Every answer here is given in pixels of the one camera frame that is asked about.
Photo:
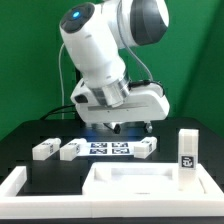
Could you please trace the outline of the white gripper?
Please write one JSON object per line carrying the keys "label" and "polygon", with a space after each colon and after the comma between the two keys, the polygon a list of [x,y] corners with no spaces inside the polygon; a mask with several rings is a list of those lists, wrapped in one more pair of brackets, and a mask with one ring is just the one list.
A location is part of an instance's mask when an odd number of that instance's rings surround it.
{"label": "white gripper", "polygon": [[164,120],[170,109],[162,85],[155,81],[141,80],[130,83],[130,95],[118,107],[101,106],[91,91],[80,80],[75,88],[88,90],[88,102],[75,104],[76,111],[86,123],[105,123],[114,134],[121,132],[117,123],[145,122],[144,131],[151,133],[151,121]]}

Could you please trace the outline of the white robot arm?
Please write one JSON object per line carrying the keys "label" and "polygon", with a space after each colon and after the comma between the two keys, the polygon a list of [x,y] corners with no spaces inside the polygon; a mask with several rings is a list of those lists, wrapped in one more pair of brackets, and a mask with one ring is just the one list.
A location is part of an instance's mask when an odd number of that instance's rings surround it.
{"label": "white robot arm", "polygon": [[169,25],[164,0],[103,0],[70,9],[60,21],[60,33],[82,79],[71,100],[87,124],[104,124],[118,132],[122,123],[163,120],[169,103],[152,76],[131,81],[119,56],[122,48],[153,44]]}

